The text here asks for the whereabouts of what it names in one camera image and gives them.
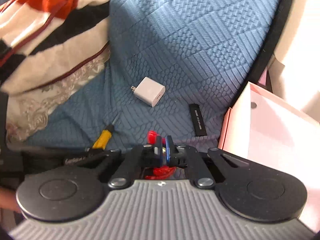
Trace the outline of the person's left hand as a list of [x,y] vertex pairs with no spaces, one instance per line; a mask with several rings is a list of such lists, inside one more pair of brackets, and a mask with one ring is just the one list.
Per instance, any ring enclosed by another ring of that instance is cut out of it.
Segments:
[[0,187],[0,208],[17,213],[21,212],[16,200],[15,191]]

